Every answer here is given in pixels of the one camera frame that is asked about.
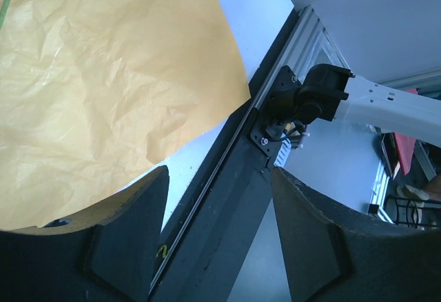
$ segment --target cable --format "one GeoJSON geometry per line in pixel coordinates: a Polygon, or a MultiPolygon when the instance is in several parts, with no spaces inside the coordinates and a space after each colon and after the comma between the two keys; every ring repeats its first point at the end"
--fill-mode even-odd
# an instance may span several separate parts
{"type": "Polygon", "coordinates": [[[294,132],[297,131],[297,128],[292,128],[290,129],[284,137],[280,137],[280,138],[268,138],[269,141],[271,142],[281,142],[281,141],[285,141],[286,139],[288,139],[292,134],[294,134],[294,132]]]}

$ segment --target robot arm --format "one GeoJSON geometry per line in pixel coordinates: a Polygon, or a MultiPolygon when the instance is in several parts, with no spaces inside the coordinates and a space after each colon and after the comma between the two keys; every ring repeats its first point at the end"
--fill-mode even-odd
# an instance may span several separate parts
{"type": "Polygon", "coordinates": [[[336,119],[366,123],[441,147],[441,101],[350,78],[336,119]]]}
{"type": "Polygon", "coordinates": [[[441,147],[441,101],[378,85],[329,64],[312,67],[302,85],[273,93],[269,110],[279,125],[342,119],[441,147]]]}

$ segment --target black metal plate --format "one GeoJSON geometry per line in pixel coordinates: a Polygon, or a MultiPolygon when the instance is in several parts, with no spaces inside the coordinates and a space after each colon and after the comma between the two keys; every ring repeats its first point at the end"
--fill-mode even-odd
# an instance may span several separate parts
{"type": "Polygon", "coordinates": [[[268,97],[265,100],[265,103],[262,106],[262,110],[259,113],[259,116],[254,124],[251,132],[250,138],[251,140],[259,147],[259,149],[267,156],[272,157],[277,154],[280,149],[280,145],[282,142],[271,142],[264,143],[263,139],[268,138],[268,134],[277,138],[281,135],[284,126],[270,127],[272,117],[269,115],[269,111],[265,109],[266,102],[271,98],[271,95],[275,92],[281,92],[286,90],[294,90],[301,86],[297,76],[292,72],[289,66],[283,66],[280,68],[277,77],[274,79],[271,90],[268,93],[268,97]]]}

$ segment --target crumpled paper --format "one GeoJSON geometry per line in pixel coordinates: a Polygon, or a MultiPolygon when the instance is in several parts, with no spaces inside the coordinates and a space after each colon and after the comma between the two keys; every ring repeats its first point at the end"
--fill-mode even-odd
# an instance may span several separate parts
{"type": "Polygon", "coordinates": [[[217,0],[11,0],[0,44],[4,230],[110,196],[249,98],[217,0]]]}

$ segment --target white wall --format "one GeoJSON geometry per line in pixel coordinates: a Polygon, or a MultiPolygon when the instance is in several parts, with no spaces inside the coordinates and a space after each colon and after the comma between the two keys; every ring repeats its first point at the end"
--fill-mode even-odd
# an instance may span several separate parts
{"type": "Polygon", "coordinates": [[[292,0],[311,4],[356,74],[384,81],[441,68],[441,0],[292,0]]]}

